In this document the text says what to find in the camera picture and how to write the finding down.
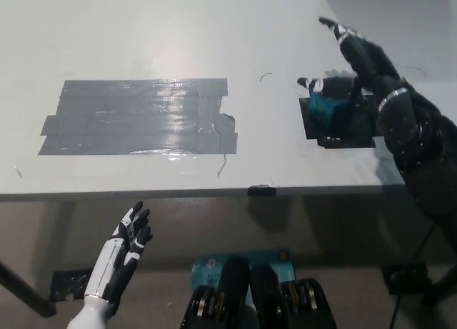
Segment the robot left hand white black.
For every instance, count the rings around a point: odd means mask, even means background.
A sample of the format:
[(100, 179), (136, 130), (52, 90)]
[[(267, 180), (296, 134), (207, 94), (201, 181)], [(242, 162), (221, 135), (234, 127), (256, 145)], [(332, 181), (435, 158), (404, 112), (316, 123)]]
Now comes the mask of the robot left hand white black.
[(118, 305), (147, 243), (153, 238), (149, 226), (150, 210), (139, 201), (119, 221), (105, 242), (89, 278), (85, 296)]

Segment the robot right hand black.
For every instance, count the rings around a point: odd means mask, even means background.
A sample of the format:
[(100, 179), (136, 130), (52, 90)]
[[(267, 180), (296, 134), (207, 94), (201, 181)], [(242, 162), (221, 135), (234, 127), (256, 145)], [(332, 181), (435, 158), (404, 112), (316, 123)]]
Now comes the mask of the robot right hand black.
[(381, 100), (380, 107), (412, 106), (411, 93), (384, 50), (350, 26), (326, 17), (320, 24), (334, 35), (340, 52), (356, 74), (357, 84)]

